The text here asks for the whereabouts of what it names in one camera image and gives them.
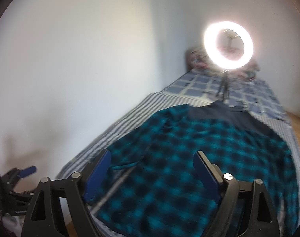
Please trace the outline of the teal black plaid fleece jacket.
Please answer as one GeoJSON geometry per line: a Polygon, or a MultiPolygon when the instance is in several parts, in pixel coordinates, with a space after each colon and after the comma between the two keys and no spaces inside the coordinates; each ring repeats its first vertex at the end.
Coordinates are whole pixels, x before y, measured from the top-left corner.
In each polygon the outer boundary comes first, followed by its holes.
{"type": "Polygon", "coordinates": [[[94,216],[124,236],[200,236],[221,200],[206,185],[197,153],[237,180],[261,179],[272,204],[284,209],[284,232],[299,221],[299,187],[287,143],[239,107],[216,101],[154,113],[110,146],[111,164],[97,192],[104,196],[115,178],[130,170],[119,189],[94,216]]]}

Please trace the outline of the blue white striped quilt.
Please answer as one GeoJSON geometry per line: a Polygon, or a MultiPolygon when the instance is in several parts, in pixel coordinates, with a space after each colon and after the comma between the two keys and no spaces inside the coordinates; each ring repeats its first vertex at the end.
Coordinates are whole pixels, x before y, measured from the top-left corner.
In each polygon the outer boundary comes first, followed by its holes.
{"type": "Polygon", "coordinates": [[[240,181],[261,179],[284,236],[300,224],[300,152],[282,113],[244,101],[147,96],[64,166],[65,178],[101,150],[111,165],[90,200],[106,236],[200,236],[217,209],[193,165],[197,151],[240,181]]]}

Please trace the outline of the floral folded pillow blanket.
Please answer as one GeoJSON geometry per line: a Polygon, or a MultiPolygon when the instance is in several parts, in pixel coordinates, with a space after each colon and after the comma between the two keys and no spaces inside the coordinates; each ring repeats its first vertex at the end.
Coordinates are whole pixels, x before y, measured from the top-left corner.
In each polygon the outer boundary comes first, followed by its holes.
{"type": "MultiPolygon", "coordinates": [[[[218,47],[221,54],[231,60],[239,59],[243,53],[240,48],[227,48],[225,46],[218,47]]],[[[201,73],[207,76],[221,76],[223,70],[212,62],[207,55],[204,47],[193,49],[187,59],[188,65],[192,68],[192,72],[201,73]]],[[[257,73],[260,71],[254,57],[243,67],[229,71],[230,78],[236,78],[241,81],[253,81],[257,73]]]]}

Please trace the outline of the blue checked bed sheet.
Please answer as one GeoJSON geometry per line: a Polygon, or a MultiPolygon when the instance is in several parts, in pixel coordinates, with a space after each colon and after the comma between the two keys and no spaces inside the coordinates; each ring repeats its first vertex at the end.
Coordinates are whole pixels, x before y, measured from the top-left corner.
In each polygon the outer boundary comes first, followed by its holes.
{"type": "MultiPolygon", "coordinates": [[[[215,101],[223,98],[221,81],[221,76],[208,76],[192,70],[163,90],[170,94],[215,101]]],[[[231,78],[225,103],[229,106],[242,106],[257,115],[288,121],[288,116],[275,93],[259,78],[249,82],[231,78]]]]}

